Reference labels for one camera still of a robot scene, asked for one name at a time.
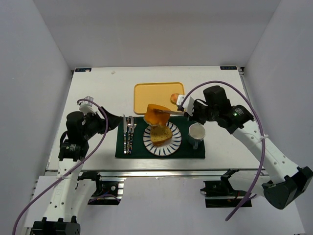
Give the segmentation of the metal tongs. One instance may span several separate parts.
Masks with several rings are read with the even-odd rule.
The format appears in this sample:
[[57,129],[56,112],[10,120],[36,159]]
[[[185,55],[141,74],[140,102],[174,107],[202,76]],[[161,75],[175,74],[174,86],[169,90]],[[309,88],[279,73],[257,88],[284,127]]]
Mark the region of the metal tongs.
[[161,110],[161,109],[153,109],[153,111],[158,112],[158,113],[167,113],[171,115],[182,116],[182,117],[188,116],[187,112],[182,112],[182,111],[170,111],[170,110]]

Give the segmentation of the seeded bread slice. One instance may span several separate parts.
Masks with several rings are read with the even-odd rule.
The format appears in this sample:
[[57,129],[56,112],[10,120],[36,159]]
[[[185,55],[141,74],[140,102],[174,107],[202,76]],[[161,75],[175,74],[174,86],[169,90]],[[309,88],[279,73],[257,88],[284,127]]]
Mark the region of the seeded bread slice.
[[172,138],[173,134],[168,126],[152,126],[150,130],[150,139],[154,146],[163,145]]

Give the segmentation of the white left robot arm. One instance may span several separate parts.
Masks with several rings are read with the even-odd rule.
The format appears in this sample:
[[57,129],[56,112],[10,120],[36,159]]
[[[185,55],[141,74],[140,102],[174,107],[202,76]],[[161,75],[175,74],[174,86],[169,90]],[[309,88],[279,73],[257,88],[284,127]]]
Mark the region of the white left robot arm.
[[91,107],[67,115],[67,130],[59,145],[57,183],[47,209],[32,227],[34,235],[79,235],[78,222],[90,198],[102,189],[97,172],[82,173],[83,161],[88,158],[88,141],[96,134],[105,136],[115,129],[122,117],[107,112],[103,107]]

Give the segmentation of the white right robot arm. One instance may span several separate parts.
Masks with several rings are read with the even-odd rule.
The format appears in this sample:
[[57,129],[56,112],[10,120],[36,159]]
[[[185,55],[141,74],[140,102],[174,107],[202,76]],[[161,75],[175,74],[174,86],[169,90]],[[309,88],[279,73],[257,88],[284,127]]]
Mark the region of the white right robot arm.
[[212,86],[203,91],[205,101],[189,95],[180,105],[189,120],[199,124],[216,122],[239,140],[259,161],[267,176],[250,175],[241,170],[228,170],[221,181],[231,190],[243,190],[263,196],[275,208],[282,210],[304,193],[313,178],[313,171],[300,167],[265,136],[257,115],[242,105],[231,105],[224,88]]

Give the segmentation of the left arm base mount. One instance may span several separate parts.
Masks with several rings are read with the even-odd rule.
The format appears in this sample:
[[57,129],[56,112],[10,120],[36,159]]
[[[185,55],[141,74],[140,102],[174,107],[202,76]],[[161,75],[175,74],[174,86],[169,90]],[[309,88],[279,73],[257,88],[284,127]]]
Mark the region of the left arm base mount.
[[78,176],[76,188],[86,179],[91,180],[96,187],[95,192],[88,201],[88,205],[119,205],[124,190],[124,179],[103,176],[100,172],[88,171]]

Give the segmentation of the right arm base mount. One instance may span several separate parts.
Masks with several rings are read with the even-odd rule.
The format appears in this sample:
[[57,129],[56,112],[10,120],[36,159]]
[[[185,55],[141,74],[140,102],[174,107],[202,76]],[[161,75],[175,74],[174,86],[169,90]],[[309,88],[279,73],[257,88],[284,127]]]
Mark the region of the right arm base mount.
[[239,204],[246,191],[233,189],[225,180],[238,171],[238,169],[205,171],[200,194],[205,197],[207,208],[235,208]]

